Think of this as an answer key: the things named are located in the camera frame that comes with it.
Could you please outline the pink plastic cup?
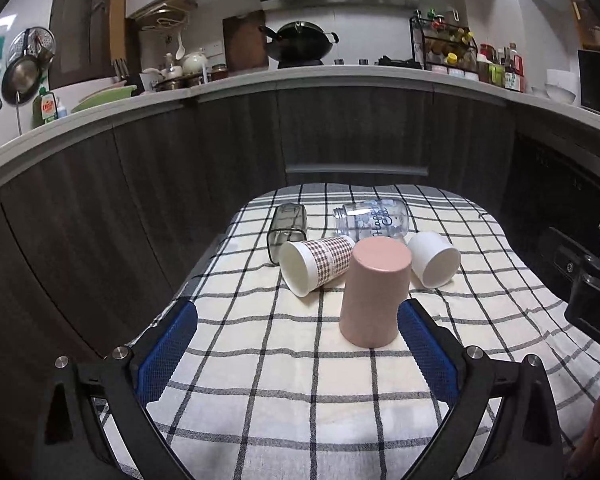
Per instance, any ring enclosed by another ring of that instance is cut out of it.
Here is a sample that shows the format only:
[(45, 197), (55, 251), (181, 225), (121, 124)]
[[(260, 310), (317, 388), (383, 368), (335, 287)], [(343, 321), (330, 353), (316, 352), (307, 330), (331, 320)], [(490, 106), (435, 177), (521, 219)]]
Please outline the pink plastic cup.
[(357, 347), (376, 349), (398, 336), (398, 307), (408, 296), (412, 253), (395, 238), (364, 238), (346, 273), (339, 328)]

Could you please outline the white plastic cup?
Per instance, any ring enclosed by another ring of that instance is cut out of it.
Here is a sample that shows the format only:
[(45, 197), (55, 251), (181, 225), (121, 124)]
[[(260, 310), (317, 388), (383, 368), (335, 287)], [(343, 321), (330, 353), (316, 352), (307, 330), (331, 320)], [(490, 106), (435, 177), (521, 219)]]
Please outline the white plastic cup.
[(460, 268), (460, 251), (435, 232), (419, 232), (407, 242), (412, 271), (428, 289), (444, 286)]

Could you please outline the plaid paper cup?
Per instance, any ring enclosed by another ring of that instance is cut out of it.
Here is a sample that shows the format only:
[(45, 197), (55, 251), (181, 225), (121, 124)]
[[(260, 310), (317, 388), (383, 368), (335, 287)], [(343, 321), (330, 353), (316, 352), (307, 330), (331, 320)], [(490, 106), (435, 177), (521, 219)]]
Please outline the plaid paper cup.
[(306, 297), (347, 272), (354, 245), (347, 235), (286, 242), (279, 251), (280, 273), (294, 296)]

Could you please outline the grey transparent square cup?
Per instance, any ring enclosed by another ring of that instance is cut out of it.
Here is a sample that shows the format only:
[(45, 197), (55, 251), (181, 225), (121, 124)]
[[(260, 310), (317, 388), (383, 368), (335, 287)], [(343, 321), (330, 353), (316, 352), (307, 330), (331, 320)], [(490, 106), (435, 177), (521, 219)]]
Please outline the grey transparent square cup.
[(306, 240), (307, 229), (308, 214), (305, 206), (295, 203), (284, 203), (277, 206), (266, 237), (270, 263), (278, 266), (279, 253), (283, 244)]

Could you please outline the black built-in dishwasher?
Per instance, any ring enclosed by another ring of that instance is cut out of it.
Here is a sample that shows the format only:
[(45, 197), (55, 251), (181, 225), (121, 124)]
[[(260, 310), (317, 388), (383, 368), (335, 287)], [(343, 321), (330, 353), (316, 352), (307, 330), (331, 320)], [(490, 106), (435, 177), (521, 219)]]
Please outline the black built-in dishwasher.
[(566, 238), (600, 256), (600, 177), (518, 134), (498, 222), (524, 264), (557, 298), (568, 300), (571, 281), (552, 257)]

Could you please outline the white stacked bowls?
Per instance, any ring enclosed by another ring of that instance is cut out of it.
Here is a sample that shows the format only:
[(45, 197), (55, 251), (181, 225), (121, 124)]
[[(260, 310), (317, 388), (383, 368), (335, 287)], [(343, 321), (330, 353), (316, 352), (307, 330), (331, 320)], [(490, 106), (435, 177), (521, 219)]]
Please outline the white stacked bowls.
[(543, 87), (532, 87), (532, 94), (562, 104), (574, 104), (578, 96), (578, 76), (566, 70), (547, 70)]

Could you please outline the red label sauce bottle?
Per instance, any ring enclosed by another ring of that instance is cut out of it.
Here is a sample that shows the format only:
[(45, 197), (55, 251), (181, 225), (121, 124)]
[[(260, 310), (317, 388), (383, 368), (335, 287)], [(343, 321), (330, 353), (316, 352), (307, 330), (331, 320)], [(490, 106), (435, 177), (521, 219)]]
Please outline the red label sauce bottle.
[(526, 91), (524, 80), (524, 60), (511, 42), (505, 52), (505, 88), (519, 93)]

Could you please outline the clear glass printed bottle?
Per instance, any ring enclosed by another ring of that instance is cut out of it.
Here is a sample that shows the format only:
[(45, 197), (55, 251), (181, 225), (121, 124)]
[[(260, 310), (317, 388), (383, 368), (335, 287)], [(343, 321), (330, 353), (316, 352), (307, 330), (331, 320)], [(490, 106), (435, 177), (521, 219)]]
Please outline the clear glass printed bottle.
[(410, 229), (406, 203), (392, 198), (344, 204), (335, 208), (332, 215), (337, 233), (355, 242), (376, 236), (400, 240)]

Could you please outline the wooden glass door cabinet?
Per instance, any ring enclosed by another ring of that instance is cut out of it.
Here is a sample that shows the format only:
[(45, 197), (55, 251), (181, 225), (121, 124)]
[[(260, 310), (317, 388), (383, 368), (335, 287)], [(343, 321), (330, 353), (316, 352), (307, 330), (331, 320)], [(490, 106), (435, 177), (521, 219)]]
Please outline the wooden glass door cabinet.
[(570, 0), (570, 4), (581, 47), (600, 51), (600, 19), (585, 0)]

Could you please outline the black spice rack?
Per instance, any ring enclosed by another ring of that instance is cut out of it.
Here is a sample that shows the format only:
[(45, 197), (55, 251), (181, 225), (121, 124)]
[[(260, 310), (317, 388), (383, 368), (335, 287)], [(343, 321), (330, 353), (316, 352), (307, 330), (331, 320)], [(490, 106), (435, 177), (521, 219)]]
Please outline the black spice rack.
[(449, 24), (441, 14), (410, 18), (413, 63), (431, 73), (478, 80), (478, 46), (474, 33)]

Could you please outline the green dish soap bottle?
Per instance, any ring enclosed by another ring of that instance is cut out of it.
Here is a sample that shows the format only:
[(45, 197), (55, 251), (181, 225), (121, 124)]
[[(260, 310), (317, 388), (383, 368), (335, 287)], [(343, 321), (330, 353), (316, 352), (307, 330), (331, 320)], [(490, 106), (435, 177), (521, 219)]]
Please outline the green dish soap bottle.
[(32, 103), (32, 125), (34, 128), (54, 122), (58, 118), (57, 100), (55, 95), (45, 87), (38, 90), (38, 95)]

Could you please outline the green plastic basin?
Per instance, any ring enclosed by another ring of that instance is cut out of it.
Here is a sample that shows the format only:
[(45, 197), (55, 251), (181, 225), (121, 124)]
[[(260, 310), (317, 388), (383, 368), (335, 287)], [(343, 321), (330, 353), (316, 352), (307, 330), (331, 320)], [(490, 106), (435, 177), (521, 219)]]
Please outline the green plastic basin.
[(73, 107), (71, 110), (71, 114), (82, 112), (82, 110), (88, 110), (89, 108), (96, 107), (102, 104), (108, 104), (111, 102), (116, 102), (120, 100), (124, 100), (132, 96), (132, 94), (137, 90), (136, 84), (130, 84), (129, 86), (124, 87), (111, 87), (107, 89), (102, 89), (99, 92), (93, 93), (90, 96), (87, 96), (82, 101), (78, 103), (77, 106)]

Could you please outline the white teapot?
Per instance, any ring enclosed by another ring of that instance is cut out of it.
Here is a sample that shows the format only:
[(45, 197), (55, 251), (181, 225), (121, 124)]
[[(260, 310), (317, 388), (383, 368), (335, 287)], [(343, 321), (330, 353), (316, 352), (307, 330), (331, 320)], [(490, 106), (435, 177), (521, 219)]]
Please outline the white teapot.
[(181, 60), (184, 75), (201, 74), (208, 67), (208, 58), (204, 50), (198, 49), (186, 54)]

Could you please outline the black wok with lid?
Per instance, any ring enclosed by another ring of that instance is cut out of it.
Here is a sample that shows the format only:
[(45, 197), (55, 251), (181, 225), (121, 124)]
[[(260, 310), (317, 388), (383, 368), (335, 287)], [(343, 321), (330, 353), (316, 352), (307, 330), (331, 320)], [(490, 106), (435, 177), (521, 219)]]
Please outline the black wok with lid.
[(259, 30), (268, 38), (265, 51), (277, 62), (279, 70), (322, 66), (323, 58), (340, 41), (336, 32), (324, 32), (320, 26), (307, 21), (287, 23), (277, 32), (265, 25), (260, 25)]

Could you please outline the hanging frying pan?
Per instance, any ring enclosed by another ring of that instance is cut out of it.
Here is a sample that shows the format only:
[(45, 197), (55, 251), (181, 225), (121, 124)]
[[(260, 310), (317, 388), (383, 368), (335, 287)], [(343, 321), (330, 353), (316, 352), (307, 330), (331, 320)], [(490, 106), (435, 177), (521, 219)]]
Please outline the hanging frying pan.
[(41, 84), (56, 53), (56, 38), (44, 27), (26, 28), (12, 40), (2, 79), (3, 99), (12, 106), (27, 103)]

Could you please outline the wooden cutting board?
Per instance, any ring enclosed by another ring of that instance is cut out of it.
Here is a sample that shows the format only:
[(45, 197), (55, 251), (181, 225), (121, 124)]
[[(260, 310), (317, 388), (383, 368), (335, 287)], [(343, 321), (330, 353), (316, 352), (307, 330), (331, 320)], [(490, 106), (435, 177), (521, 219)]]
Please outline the wooden cutting board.
[(270, 60), (265, 50), (265, 25), (262, 10), (223, 20), (225, 62), (230, 75), (267, 70)]

